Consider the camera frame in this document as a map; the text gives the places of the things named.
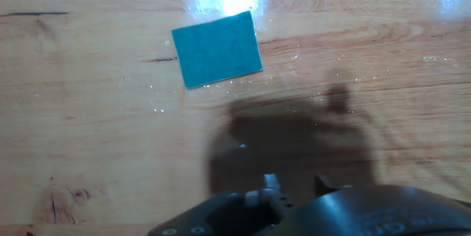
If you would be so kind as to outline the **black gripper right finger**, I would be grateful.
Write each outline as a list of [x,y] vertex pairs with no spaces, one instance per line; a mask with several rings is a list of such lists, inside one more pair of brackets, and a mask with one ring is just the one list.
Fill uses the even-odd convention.
[[325,175],[317,174],[314,177],[314,195],[316,197],[321,197],[329,193],[336,192],[342,188],[342,185],[337,185]]

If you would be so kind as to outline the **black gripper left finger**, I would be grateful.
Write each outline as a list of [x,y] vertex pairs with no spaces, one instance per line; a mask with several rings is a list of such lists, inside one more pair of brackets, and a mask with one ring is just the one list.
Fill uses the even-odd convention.
[[157,225],[148,236],[252,236],[268,235],[295,205],[282,193],[274,174],[254,191],[220,193]]

